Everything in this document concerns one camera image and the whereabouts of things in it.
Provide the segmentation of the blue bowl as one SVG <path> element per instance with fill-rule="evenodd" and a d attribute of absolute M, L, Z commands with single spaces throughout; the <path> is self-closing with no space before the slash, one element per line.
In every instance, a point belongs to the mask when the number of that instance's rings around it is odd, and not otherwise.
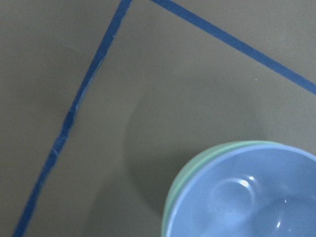
<path fill-rule="evenodd" d="M 274 143 L 203 166 L 172 208 L 166 237 L 313 237 L 316 157 Z"/>

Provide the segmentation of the green bowl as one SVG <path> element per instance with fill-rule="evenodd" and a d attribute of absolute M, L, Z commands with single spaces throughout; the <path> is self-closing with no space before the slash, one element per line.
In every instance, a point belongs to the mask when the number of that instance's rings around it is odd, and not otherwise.
<path fill-rule="evenodd" d="M 177 197 L 181 193 L 183 187 L 188 183 L 188 181 L 197 173 L 203 166 L 207 163 L 211 162 L 215 158 L 221 156 L 224 153 L 242 148 L 247 146 L 254 145 L 265 145 L 265 144 L 274 144 L 271 141 L 235 141 L 228 142 L 224 144 L 219 144 L 204 150 L 203 152 L 194 156 L 191 160 L 189 160 L 178 172 L 175 179 L 173 180 L 170 189 L 168 191 L 163 215 L 162 215 L 162 224 L 161 224 L 161 232 L 160 235 L 162 237 L 167 236 L 167 224 L 169 221 L 169 217 L 172 212 L 172 208 L 174 206 Z"/>

